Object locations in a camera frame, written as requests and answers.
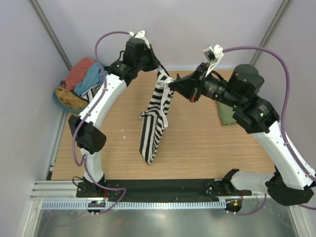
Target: cable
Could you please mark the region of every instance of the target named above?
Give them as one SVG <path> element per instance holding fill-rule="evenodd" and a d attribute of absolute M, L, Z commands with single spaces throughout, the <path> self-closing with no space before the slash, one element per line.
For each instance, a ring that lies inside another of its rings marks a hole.
<path fill-rule="evenodd" d="M 287 140 L 287 137 L 286 137 L 285 128 L 284 128 L 284 124 L 285 124 L 284 120 L 285 120 L 285 112 L 286 112 L 286 108 L 287 108 L 288 98 L 289 98 L 289 94 L 290 94 L 290 72 L 287 68 L 285 61 L 278 54 L 276 54 L 274 51 L 267 49 L 267 48 L 258 47 L 258 46 L 239 46 L 239 47 L 227 48 L 227 49 L 223 50 L 223 53 L 236 51 L 236 50 L 242 50 L 242 49 L 255 49 L 255 50 L 266 52 L 266 53 L 274 56 L 282 64 L 284 72 L 285 72 L 286 89 L 285 89 L 284 103 L 283 103 L 282 112 L 281 112 L 281 134 L 282 134 L 282 137 L 284 140 L 284 144 L 287 146 L 288 150 L 290 151 L 290 153 L 293 156 L 296 163 L 300 166 L 300 168 L 304 171 L 304 173 L 306 175 L 308 175 L 313 181 L 316 182 L 316 177 L 312 176 L 310 174 L 310 172 L 305 168 L 305 166 L 301 163 L 301 161 L 299 160 L 299 158 L 295 154 L 293 148 L 289 144 L 289 141 Z"/>
<path fill-rule="evenodd" d="M 266 201 L 267 201 L 267 194 L 265 194 L 265 198 L 263 199 L 263 202 L 262 202 L 261 206 L 255 211 L 252 211 L 252 212 L 249 212 L 249 213 L 238 213 L 238 212 L 235 213 L 235 212 L 232 212 L 232 211 L 230 211 L 230 212 L 234 213 L 234 215 L 236 215 L 236 216 L 249 216 L 249 215 L 252 215 L 252 214 L 255 214 L 255 213 L 259 212 L 263 208 L 263 206 L 265 205 Z"/>
<path fill-rule="evenodd" d="M 118 189 L 114 189 L 114 188 L 108 188 L 108 187 L 105 187 L 105 186 L 102 186 L 101 184 L 98 184 L 94 179 L 93 177 L 91 176 L 91 174 L 89 173 L 88 171 L 88 168 L 87 168 L 87 159 L 85 158 L 84 159 L 84 169 L 88 175 L 88 177 L 91 179 L 91 181 L 98 187 L 100 187 L 101 189 L 105 189 L 105 190 L 110 190 L 110 191 L 123 191 L 123 194 L 119 197 L 119 199 L 112 205 L 110 206 L 109 208 L 103 210 L 103 211 L 100 211 L 100 214 L 103 214 L 103 213 L 106 213 L 108 211 L 110 211 L 113 207 L 115 207 L 122 199 L 123 197 L 125 196 L 126 194 L 126 188 L 118 188 Z"/>
<path fill-rule="evenodd" d="M 108 190 L 106 189 L 104 192 L 103 201 L 105 201 L 105 199 L 107 198 L 107 196 L 108 196 L 107 194 L 108 194 Z"/>
<path fill-rule="evenodd" d="M 95 47 L 94 47 L 94 54 L 95 54 L 95 58 L 99 64 L 99 67 L 101 69 L 101 73 L 102 73 L 102 76 L 103 76 L 103 79 L 104 79 L 104 88 L 102 90 L 102 93 L 100 95 L 100 97 L 97 99 L 97 101 L 94 103 L 94 105 L 92 105 L 92 107 L 90 108 L 90 110 L 88 111 L 88 113 L 81 119 L 79 125 L 77 126 L 77 128 L 75 129 L 75 132 L 74 132 L 74 135 L 73 135 L 73 140 L 72 140 L 72 152 L 73 152 L 73 157 L 74 157 L 74 161 L 76 163 L 77 166 L 82 166 L 83 164 L 83 160 L 84 158 L 86 157 L 86 155 L 83 155 L 82 158 L 81 158 L 81 161 L 78 162 L 78 158 L 77 158 L 77 154 L 76 154 L 76 137 L 78 135 L 78 131 L 80 130 L 80 128 L 82 127 L 84 121 L 87 119 L 87 117 L 89 116 L 89 114 L 91 114 L 91 112 L 93 111 L 93 109 L 98 105 L 98 103 L 100 102 L 100 100 L 102 99 L 102 97 L 104 96 L 105 94 L 105 91 L 106 91 L 106 88 L 107 88 L 107 76 L 105 74 L 105 71 L 104 71 L 104 68 L 102 67 L 102 64 L 100 62 L 100 59 L 99 59 L 99 56 L 98 56 L 98 45 L 100 43 L 100 41 L 102 39 L 104 39 L 106 36 L 110 36 L 110 35 L 113 35 L 113 34 L 125 34 L 125 35 L 128 35 L 129 32 L 125 32 L 125 31 L 113 31 L 113 32 L 109 32 L 103 36 L 100 37 L 100 39 L 96 42 L 95 44 Z"/>
<path fill-rule="evenodd" d="M 241 195 L 241 202 L 243 201 L 243 194 L 242 194 L 242 190 L 240 191 L 240 195 Z"/>
<path fill-rule="evenodd" d="M 308 209 L 308 210 L 316 211 L 316 207 L 306 206 L 306 205 L 303 205 L 303 204 L 300 204 L 299 206 L 300 206 L 300 207 L 303 207 L 303 208 L 306 208 L 306 209 Z"/>
<path fill-rule="evenodd" d="M 222 77 L 222 75 L 220 75 L 217 71 L 211 71 L 211 76 L 213 77 L 213 78 L 215 78 L 212 74 L 214 74 L 215 76 L 217 76 L 217 78 L 219 79 L 219 80 L 225 80 L 223 77 Z"/>
<path fill-rule="evenodd" d="M 82 181 L 83 179 L 81 179 L 81 178 L 78 177 L 78 176 L 74 176 L 74 177 L 73 177 L 73 179 L 72 179 L 73 184 L 74 184 L 76 187 L 78 187 L 78 184 L 75 183 L 75 178 L 77 178 L 77 179 L 79 179 L 79 180 L 81 180 L 81 181 Z"/>

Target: metal frame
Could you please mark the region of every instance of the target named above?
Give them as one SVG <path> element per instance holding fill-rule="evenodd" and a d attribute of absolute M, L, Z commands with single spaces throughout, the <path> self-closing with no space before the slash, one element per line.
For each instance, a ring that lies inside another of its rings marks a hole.
<path fill-rule="evenodd" d="M 276 14 L 273 17 L 273 20 L 270 23 L 267 31 L 265 32 L 265 35 L 263 36 L 263 38 L 259 44 L 260 47 L 265 47 L 267 45 L 267 43 L 271 39 L 272 35 L 276 31 L 279 23 L 281 22 L 282 17 L 285 15 L 285 13 L 287 12 L 287 10 L 290 7 L 292 2 L 293 2 L 293 0 L 283 0 L 279 9 L 276 11 Z M 262 51 L 259 51 L 259 50 L 257 50 L 255 52 L 252 59 L 250 60 L 250 65 L 254 65 L 257 62 L 261 53 L 262 53 Z"/>
<path fill-rule="evenodd" d="M 23 237 L 33 237 L 35 234 L 36 226 L 40 216 L 40 210 L 42 207 L 42 201 L 36 200 L 32 201 L 32 208 L 30 210 L 29 218 L 26 222 L 26 226 L 24 229 Z"/>
<path fill-rule="evenodd" d="M 61 114 L 61 117 L 59 119 L 59 125 L 58 125 L 58 130 L 56 132 L 55 135 L 55 140 L 54 140 L 54 144 L 52 146 L 51 149 L 51 156 L 50 156 L 50 162 L 49 162 L 49 166 L 47 168 L 47 172 L 46 172 L 46 176 L 45 176 L 45 180 L 50 180 L 53 170 L 54 170 L 54 166 L 55 166 L 55 161 L 57 158 L 57 153 L 58 153 L 58 149 L 59 149 L 59 145 L 60 145 L 60 141 L 63 135 L 63 131 L 64 131 L 64 126 L 66 123 L 66 118 L 67 118 L 67 112 L 63 111 Z"/>
<path fill-rule="evenodd" d="M 299 236 L 311 237 L 302 213 L 302 208 L 299 206 L 291 206 L 290 210 Z"/>
<path fill-rule="evenodd" d="M 61 46 L 57 36 L 55 35 L 53 28 L 50 26 L 50 23 L 49 23 L 48 19 L 46 18 L 42 8 L 40 7 L 39 2 L 37 0 L 28 0 L 28 1 L 30 2 L 31 6 L 33 7 L 36 15 L 39 17 L 39 20 L 43 24 L 44 29 L 46 30 L 49 37 L 51 38 L 51 40 L 52 40 L 53 44 L 55 45 L 59 55 L 63 59 L 66 67 L 68 68 L 68 70 L 70 70 L 72 67 L 72 64 L 70 63 L 70 61 L 67 57 L 67 54 L 65 53 L 65 51 L 64 51 L 63 47 Z"/>
<path fill-rule="evenodd" d="M 30 200 L 67 200 L 67 199 L 86 199 L 76 197 L 77 187 L 70 180 L 51 180 L 51 181 L 35 181 L 33 190 L 31 192 Z M 252 192 L 251 196 L 244 196 L 243 198 L 263 198 L 264 194 L 260 192 Z M 240 196 L 220 196 L 219 199 L 234 199 Z M 88 200 L 96 200 L 97 198 L 88 198 Z"/>

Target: white bracket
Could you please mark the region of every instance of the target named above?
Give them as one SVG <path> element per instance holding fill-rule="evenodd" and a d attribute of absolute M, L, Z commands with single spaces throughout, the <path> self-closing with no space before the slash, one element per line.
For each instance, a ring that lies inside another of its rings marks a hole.
<path fill-rule="evenodd" d="M 211 73 L 211 71 L 217 66 L 217 64 L 219 64 L 219 62 L 224 56 L 224 53 L 223 48 L 215 43 L 211 43 L 209 47 L 203 50 L 203 53 L 210 63 L 205 74 L 205 76 L 207 77 Z"/>
<path fill-rule="evenodd" d="M 148 39 L 146 39 L 145 37 L 146 32 L 144 30 L 137 32 L 137 34 L 134 34 L 133 32 L 129 32 L 128 37 L 130 38 L 139 38 L 142 39 L 143 41 L 145 41 L 145 44 L 147 45 L 147 48 L 150 48 Z"/>

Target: blue cloth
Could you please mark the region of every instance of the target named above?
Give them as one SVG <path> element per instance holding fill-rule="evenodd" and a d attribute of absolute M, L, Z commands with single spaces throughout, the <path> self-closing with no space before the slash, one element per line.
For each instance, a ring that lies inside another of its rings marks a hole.
<path fill-rule="evenodd" d="M 103 82 L 103 76 L 98 63 L 93 64 L 85 74 L 83 81 L 80 82 L 75 88 L 74 93 L 77 96 L 82 96 L 91 87 Z"/>

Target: gray wall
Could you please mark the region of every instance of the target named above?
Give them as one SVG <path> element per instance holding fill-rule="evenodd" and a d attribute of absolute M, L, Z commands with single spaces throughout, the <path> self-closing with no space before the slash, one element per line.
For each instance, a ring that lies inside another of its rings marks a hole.
<path fill-rule="evenodd" d="M 109 31 L 147 30 L 158 59 L 168 68 L 195 69 L 212 41 L 223 47 L 258 45 L 281 0 L 39 0 L 69 60 L 94 58 L 94 45 Z M 126 37 L 100 44 L 104 63 L 124 49 Z M 219 67 L 249 62 L 254 52 L 236 52 Z"/>
<path fill-rule="evenodd" d="M 0 1 L 0 32 L 0 233 L 15 237 L 48 167 L 62 112 L 51 94 L 67 69 L 28 1 Z"/>
<path fill-rule="evenodd" d="M 287 62 L 291 90 L 285 128 L 303 158 L 316 169 L 316 1 L 293 1 L 267 48 Z M 270 100 L 281 113 L 285 77 L 281 65 L 270 55 L 262 54 L 256 64 L 265 78 L 260 95 Z M 310 205 L 316 206 L 316 198 Z M 303 210 L 311 236 L 316 236 L 316 212 Z"/>

